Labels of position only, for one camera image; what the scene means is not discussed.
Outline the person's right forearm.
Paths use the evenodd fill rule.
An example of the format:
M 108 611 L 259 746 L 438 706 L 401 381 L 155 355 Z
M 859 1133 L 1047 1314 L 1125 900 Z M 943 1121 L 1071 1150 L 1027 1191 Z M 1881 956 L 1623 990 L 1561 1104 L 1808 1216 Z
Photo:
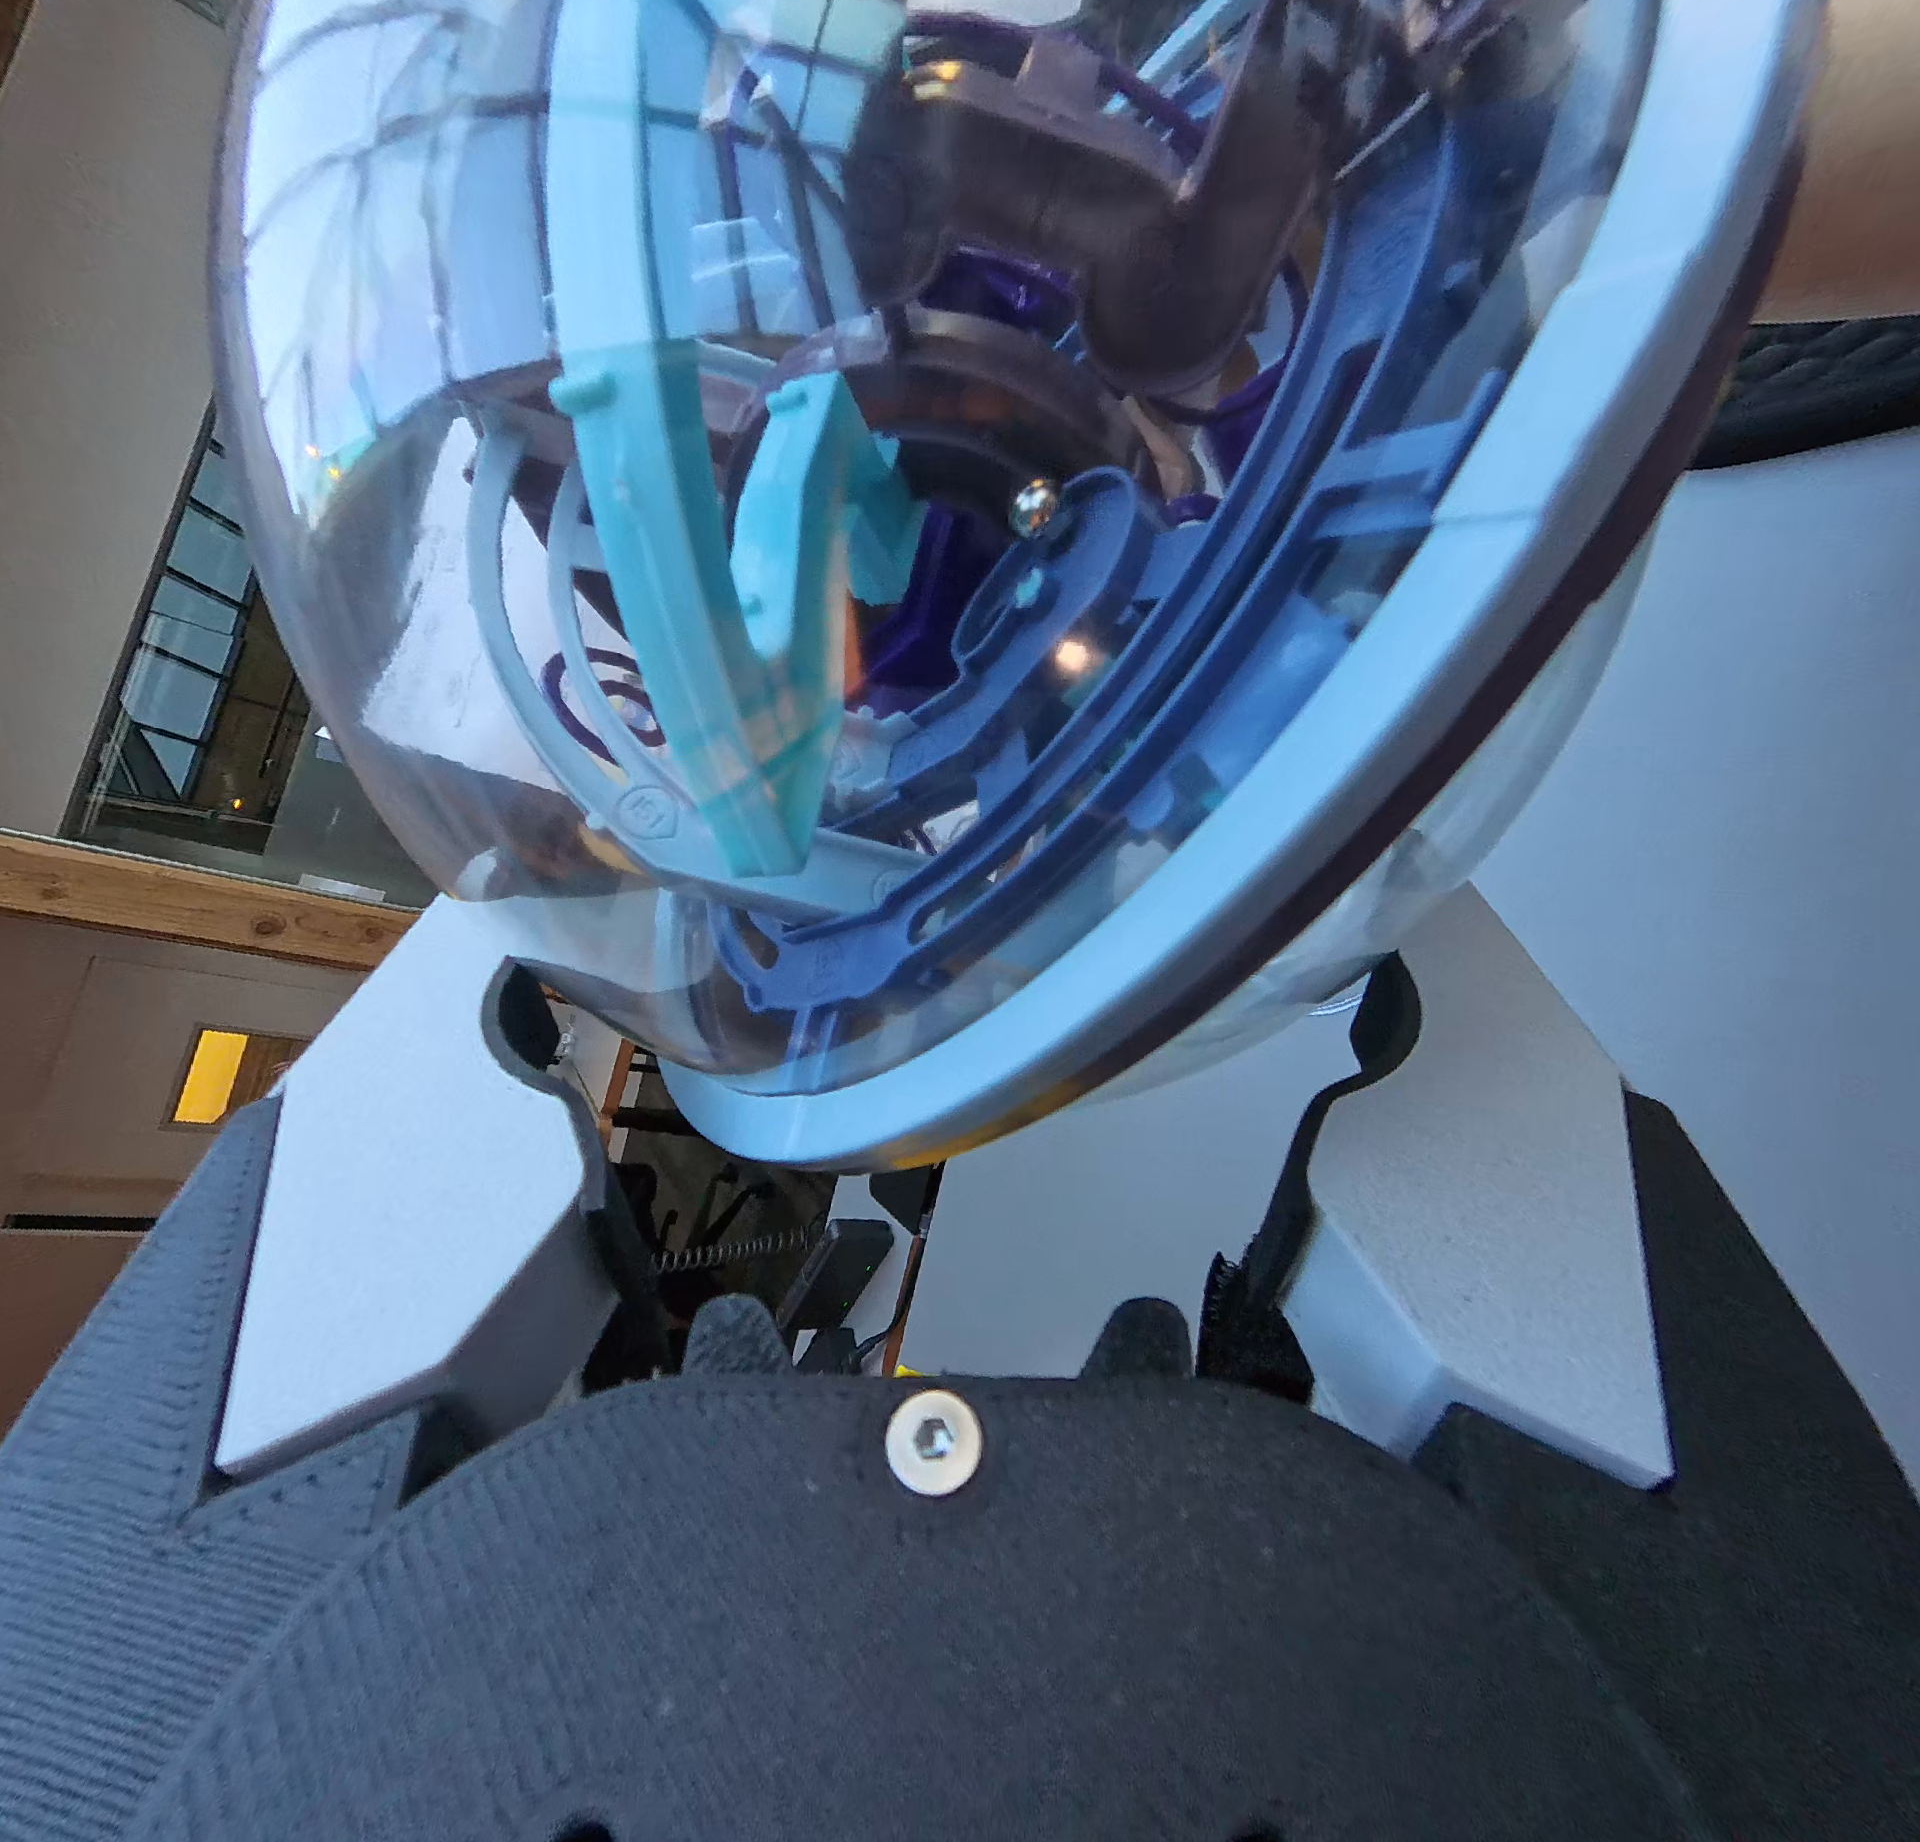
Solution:
M 1920 0 L 1835 0 L 1757 325 L 1920 308 Z

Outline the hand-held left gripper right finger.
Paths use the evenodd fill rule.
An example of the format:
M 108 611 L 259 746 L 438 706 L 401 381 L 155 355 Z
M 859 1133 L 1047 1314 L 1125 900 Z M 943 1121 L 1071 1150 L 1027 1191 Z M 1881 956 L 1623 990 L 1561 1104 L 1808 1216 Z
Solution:
M 1420 1039 L 1332 1098 L 1305 1161 L 1284 1323 L 1309 1408 L 1402 1465 L 1477 1408 L 1657 1490 L 1668 1402 L 1623 1078 L 1477 890 L 1402 962 Z

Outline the large glass window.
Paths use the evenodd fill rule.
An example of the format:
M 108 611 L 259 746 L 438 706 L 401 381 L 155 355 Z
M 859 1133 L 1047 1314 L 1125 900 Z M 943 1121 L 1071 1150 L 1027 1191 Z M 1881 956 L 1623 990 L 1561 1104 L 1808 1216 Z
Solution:
M 283 656 L 219 404 L 58 830 L 375 905 L 430 900 Z

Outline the yellow lit window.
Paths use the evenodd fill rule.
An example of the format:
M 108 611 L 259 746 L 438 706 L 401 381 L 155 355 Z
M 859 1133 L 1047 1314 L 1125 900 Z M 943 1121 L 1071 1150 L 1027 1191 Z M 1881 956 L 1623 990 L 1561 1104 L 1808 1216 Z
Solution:
M 259 1098 L 272 1098 L 298 1054 L 305 1054 L 305 1039 L 193 1027 L 166 1121 L 219 1133 L 228 1110 L 252 1110 Z

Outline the transparent maze ball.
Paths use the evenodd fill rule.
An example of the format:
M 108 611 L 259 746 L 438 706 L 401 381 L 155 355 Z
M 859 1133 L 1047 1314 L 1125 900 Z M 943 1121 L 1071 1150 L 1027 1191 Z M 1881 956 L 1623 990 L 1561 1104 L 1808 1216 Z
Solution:
M 428 879 L 539 921 L 725 1150 L 1189 1078 L 1395 956 L 1589 712 L 1819 15 L 252 0 L 272 614 Z

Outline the wooden beam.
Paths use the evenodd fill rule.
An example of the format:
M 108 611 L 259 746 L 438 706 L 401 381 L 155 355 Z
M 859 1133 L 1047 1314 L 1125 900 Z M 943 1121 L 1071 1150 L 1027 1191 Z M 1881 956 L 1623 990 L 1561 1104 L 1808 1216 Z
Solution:
M 379 971 L 422 921 L 422 905 L 310 891 L 38 830 L 0 830 L 0 914 L 350 977 Z

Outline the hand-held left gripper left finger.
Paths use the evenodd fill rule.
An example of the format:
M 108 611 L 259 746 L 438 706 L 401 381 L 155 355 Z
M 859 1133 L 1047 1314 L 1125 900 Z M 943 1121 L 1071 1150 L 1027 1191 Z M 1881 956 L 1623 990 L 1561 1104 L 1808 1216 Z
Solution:
M 504 1039 L 566 979 L 504 900 L 430 900 L 277 1085 L 219 1421 L 262 1477 L 401 1408 L 464 1444 L 539 1421 L 653 1278 L 586 1098 Z

